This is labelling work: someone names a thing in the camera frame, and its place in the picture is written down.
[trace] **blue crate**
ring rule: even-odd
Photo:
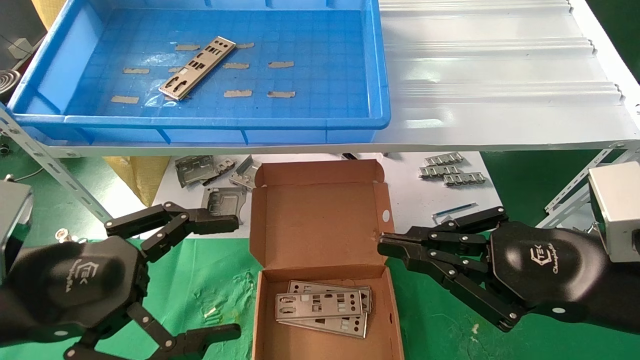
[[[250,68],[219,65],[189,99],[165,100],[168,69],[197,54],[175,45],[216,36],[253,42],[224,60]],[[223,96],[246,89],[251,97]],[[22,126],[74,143],[370,142],[390,121],[378,1],[69,0],[9,109]]]

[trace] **open cardboard box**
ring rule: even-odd
[[[250,251],[260,272],[253,360],[404,359],[396,297],[378,235],[393,232],[382,166],[375,160],[265,163],[252,195]],[[275,297],[289,280],[369,285],[366,339],[283,325]]]

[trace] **metal shelf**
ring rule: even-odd
[[[104,208],[55,158],[640,148],[640,86],[585,0],[380,6],[392,121],[373,143],[34,142],[1,108],[0,127],[101,220]]]

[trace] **box flap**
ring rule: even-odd
[[[384,264],[378,236],[394,226],[383,180],[375,160],[263,164],[251,253],[270,270]]]
[[[385,172],[376,160],[262,164],[255,185],[382,183]]]

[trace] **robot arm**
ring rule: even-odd
[[[158,227],[162,228],[140,250],[125,240]],[[158,344],[149,359],[201,359],[210,344],[240,337],[237,324],[172,336],[142,306],[148,263],[190,233],[235,231],[236,216],[216,217],[205,209],[167,202],[110,220],[105,228],[109,237],[104,241],[57,243],[17,254],[0,286],[0,347],[80,336],[65,351],[65,359],[122,360],[94,348],[131,320]]]
[[[489,240],[477,235],[491,232]],[[614,263],[598,235],[537,229],[493,208],[382,234],[382,255],[431,276],[504,332],[537,313],[640,334],[640,263]]]

